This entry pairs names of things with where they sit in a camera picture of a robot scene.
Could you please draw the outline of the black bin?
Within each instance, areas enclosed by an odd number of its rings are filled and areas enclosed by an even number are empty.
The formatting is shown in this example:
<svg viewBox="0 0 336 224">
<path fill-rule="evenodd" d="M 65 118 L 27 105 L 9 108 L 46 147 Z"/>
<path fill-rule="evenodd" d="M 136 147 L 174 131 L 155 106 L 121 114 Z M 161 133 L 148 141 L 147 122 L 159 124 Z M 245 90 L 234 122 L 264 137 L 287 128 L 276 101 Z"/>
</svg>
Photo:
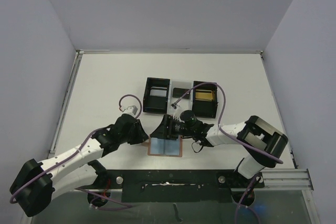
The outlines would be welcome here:
<svg viewBox="0 0 336 224">
<path fill-rule="evenodd" d="M 169 86 L 170 79 L 148 77 L 143 96 L 143 112 L 166 114 Z"/>
<path fill-rule="evenodd" d="M 217 86 L 215 84 L 205 84 L 193 90 L 192 111 L 197 117 L 216 118 L 218 99 Z"/>
</svg>

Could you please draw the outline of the white bin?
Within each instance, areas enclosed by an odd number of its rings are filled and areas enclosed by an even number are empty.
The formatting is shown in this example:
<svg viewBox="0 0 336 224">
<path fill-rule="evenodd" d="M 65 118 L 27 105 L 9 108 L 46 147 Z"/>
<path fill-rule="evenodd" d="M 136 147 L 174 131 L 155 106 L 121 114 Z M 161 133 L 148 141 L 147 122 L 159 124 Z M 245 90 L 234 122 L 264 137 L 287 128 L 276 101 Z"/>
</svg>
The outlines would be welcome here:
<svg viewBox="0 0 336 224">
<path fill-rule="evenodd" d="M 169 86 L 169 96 L 167 101 L 167 114 L 173 115 L 175 109 L 171 104 L 175 103 L 180 97 L 182 97 L 190 88 L 193 87 L 193 81 L 191 80 L 177 80 L 171 79 Z M 184 110 L 191 110 L 193 105 L 193 92 L 186 94 L 178 103 L 177 108 Z"/>
</svg>

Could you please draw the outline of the tan leather card holder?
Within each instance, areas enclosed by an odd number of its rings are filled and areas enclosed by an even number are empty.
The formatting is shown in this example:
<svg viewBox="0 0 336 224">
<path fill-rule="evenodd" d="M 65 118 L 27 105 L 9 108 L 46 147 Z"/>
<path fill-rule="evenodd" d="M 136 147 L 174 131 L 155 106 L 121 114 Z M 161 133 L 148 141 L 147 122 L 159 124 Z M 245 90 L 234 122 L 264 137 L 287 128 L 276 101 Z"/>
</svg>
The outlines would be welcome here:
<svg viewBox="0 0 336 224">
<path fill-rule="evenodd" d="M 181 137 L 178 137 L 174 140 L 149 138 L 141 145 L 147 148 L 148 156 L 162 156 L 162 157 L 183 156 L 183 141 Z"/>
</svg>

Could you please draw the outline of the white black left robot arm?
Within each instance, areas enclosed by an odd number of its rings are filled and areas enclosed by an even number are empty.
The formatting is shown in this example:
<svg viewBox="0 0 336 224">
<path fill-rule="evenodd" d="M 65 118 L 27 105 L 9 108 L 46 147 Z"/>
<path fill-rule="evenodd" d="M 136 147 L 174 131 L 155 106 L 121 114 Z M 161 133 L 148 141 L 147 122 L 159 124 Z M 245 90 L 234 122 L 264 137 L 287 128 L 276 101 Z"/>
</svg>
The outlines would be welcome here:
<svg viewBox="0 0 336 224">
<path fill-rule="evenodd" d="M 123 114 L 115 123 L 93 130 L 78 146 L 50 159 L 24 163 L 9 191 L 28 217 L 42 212 L 59 195 L 83 186 L 104 188 L 107 169 L 98 161 L 121 144 L 148 140 L 139 119 Z"/>
</svg>

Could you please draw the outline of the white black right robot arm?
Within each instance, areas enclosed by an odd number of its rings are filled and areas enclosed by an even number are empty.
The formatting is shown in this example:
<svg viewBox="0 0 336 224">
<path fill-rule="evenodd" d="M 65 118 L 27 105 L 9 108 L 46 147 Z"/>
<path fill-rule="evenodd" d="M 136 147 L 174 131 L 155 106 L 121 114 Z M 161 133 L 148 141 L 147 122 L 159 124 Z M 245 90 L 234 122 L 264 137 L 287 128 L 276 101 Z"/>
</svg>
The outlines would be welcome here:
<svg viewBox="0 0 336 224">
<path fill-rule="evenodd" d="M 201 147 L 242 145 L 248 155 L 234 173 L 234 182 L 241 187 L 251 183 L 253 176 L 262 169 L 282 164 L 280 157 L 288 143 L 283 133 L 256 115 L 237 124 L 215 125 L 200 121 L 190 110 L 182 112 L 180 119 L 164 115 L 150 137 L 165 140 L 191 138 Z"/>
</svg>

